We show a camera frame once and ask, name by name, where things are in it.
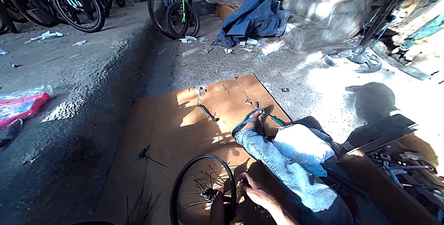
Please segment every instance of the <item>trash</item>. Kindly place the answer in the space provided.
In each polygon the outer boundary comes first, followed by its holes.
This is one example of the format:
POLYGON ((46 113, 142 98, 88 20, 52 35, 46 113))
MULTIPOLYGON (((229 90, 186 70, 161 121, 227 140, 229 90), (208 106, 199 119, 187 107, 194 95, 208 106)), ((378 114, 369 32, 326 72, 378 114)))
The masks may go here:
POLYGON ((22 119, 35 116, 51 95, 52 87, 47 85, 0 96, 0 147, 3 140, 14 138, 11 130, 18 130, 22 119))
POLYGON ((0 48, 0 55, 4 55, 4 54, 7 54, 8 52, 7 51, 5 51, 5 50, 3 50, 3 48, 0 48))
POLYGON ((252 38, 247 39, 247 44, 257 45, 258 41, 252 38))
POLYGON ((240 48, 240 50, 246 50, 247 52, 252 52, 252 51, 254 51, 253 49, 248 49, 248 48, 240 48))
POLYGON ((76 58, 76 57, 80 57, 82 54, 75 54, 75 55, 72 55, 71 57, 69 57, 69 58, 76 58))
POLYGON ((263 39, 261 39, 261 40, 256 42, 256 47, 259 47, 259 46, 262 46, 264 44, 267 44, 267 42, 268 42, 268 38, 263 38, 263 39))
POLYGON ((201 43, 203 43, 203 44, 206 44, 207 42, 206 41, 208 41, 209 39, 208 38, 206 38, 206 37, 201 37, 201 38, 199 38, 199 42, 201 42, 201 43))
POLYGON ((86 40, 78 41, 78 42, 76 42, 75 44, 73 44, 72 46, 74 46, 74 45, 81 46, 81 45, 84 44, 84 43, 86 43, 86 40))
POLYGON ((192 36, 185 36, 185 38, 180 38, 180 40, 182 41, 182 43, 192 43, 193 41, 197 41, 197 39, 195 37, 192 36))
POLYGON ((62 33, 55 31, 53 33, 50 33, 49 31, 42 33, 40 36, 36 36, 35 38, 30 38, 30 40, 26 41, 25 44, 30 43, 34 40, 43 40, 43 39, 50 39, 55 37, 61 37, 63 36, 62 33))
POLYGON ((199 52, 199 54, 203 54, 203 55, 206 55, 206 54, 208 54, 208 52, 210 52, 211 51, 211 45, 205 45, 205 47, 202 49, 202 51, 200 51, 199 52))

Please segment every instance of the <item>wrench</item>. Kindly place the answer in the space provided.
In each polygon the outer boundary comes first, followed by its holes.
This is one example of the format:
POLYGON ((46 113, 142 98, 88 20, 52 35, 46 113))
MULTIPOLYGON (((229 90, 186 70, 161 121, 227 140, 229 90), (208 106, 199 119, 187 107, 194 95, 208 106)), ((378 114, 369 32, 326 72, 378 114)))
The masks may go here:
POLYGON ((199 107, 200 109, 202 109, 203 112, 213 120, 213 122, 217 122, 217 121, 218 121, 216 118, 214 118, 214 116, 213 116, 210 112, 208 112, 208 111, 205 109, 205 107, 203 107, 202 104, 198 104, 197 107, 199 107))
POLYGON ((387 166, 387 169, 427 169, 434 170, 430 165, 387 166))

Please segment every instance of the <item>debris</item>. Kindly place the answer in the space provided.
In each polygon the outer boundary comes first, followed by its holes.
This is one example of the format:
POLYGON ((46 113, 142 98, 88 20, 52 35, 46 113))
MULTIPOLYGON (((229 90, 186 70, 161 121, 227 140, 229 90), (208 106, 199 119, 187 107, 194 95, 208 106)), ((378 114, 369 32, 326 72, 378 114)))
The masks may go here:
POLYGON ((53 33, 50 33, 49 31, 42 33, 40 36, 36 36, 35 38, 30 38, 30 40, 26 41, 25 44, 30 43, 34 40, 43 40, 43 39, 50 39, 55 37, 61 37, 63 36, 62 33, 55 31, 53 33))
POLYGON ((84 44, 84 43, 86 43, 86 40, 78 41, 78 42, 76 42, 75 44, 73 44, 72 46, 74 46, 74 45, 81 46, 81 45, 84 44))
POLYGON ((195 37, 192 36, 185 36, 185 38, 180 38, 182 43, 192 43, 193 41, 197 41, 195 37))
POLYGON ((4 54, 7 54, 8 52, 7 51, 5 51, 5 50, 3 50, 3 48, 0 48, 0 55, 4 55, 4 54))
POLYGON ((199 54, 203 54, 203 55, 206 55, 206 54, 208 54, 208 52, 210 52, 211 51, 211 45, 205 45, 205 47, 202 49, 202 51, 200 51, 199 52, 199 54))
POLYGON ((256 47, 267 44, 267 42, 268 42, 268 38, 263 38, 256 43, 256 47))
POLYGON ((252 52, 252 51, 254 51, 253 49, 248 49, 248 48, 240 48, 240 50, 246 50, 247 52, 252 52))
POLYGON ((247 44, 257 45, 258 41, 252 38, 247 39, 247 44))
POLYGON ((201 38, 199 38, 199 42, 201 42, 201 43, 203 43, 203 44, 206 44, 207 42, 206 41, 208 41, 209 39, 208 38, 206 38, 206 37, 201 37, 201 38))
POLYGON ((75 55, 72 55, 71 57, 69 57, 69 58, 76 58, 76 57, 80 57, 82 54, 75 54, 75 55))

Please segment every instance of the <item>spoke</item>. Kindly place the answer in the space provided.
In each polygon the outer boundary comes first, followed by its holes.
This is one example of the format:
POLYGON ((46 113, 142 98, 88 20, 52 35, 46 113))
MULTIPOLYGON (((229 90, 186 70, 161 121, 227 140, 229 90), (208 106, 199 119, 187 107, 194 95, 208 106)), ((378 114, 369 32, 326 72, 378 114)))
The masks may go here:
POLYGON ((185 208, 185 209, 187 209, 187 208, 189 208, 189 207, 191 207, 191 206, 193 206, 193 205, 197 205, 197 204, 201 204, 201 203, 206 203, 206 201, 201 201, 201 202, 196 202, 196 203, 186 204, 186 205, 184 205, 184 207, 187 206, 187 207, 185 208))

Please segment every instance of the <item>cardboard sheet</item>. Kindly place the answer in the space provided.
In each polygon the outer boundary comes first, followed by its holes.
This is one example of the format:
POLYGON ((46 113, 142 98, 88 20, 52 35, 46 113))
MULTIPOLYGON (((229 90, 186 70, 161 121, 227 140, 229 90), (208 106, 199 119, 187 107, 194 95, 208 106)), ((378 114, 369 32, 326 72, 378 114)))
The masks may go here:
MULTIPOLYGON (((210 84, 202 96, 197 96, 192 88, 186 88, 136 100, 105 183, 96 218, 125 224, 126 197, 131 209, 144 186, 143 205, 151 191, 153 195, 162 191, 157 202, 160 208, 148 217, 150 222, 147 224, 170 224, 170 194, 176 177, 189 160, 201 154, 214 154, 229 162, 237 179, 241 172, 255 163, 230 135, 233 127, 253 110, 246 103, 247 98, 258 101, 270 115, 287 124, 290 122, 254 75, 210 84), (212 122, 197 107, 199 103, 219 120, 212 122), (148 145, 150 157, 165 165, 166 169, 148 160, 136 159, 137 154, 148 145)), ((278 124, 265 116, 264 127, 269 135, 276 134, 278 124)), ((264 169, 258 162, 255 164, 254 168, 264 169)), ((273 185, 269 175, 257 175, 266 179, 265 184, 273 185)), ((275 196, 285 195, 277 187, 269 188, 280 191, 280 194, 273 193, 275 196)))

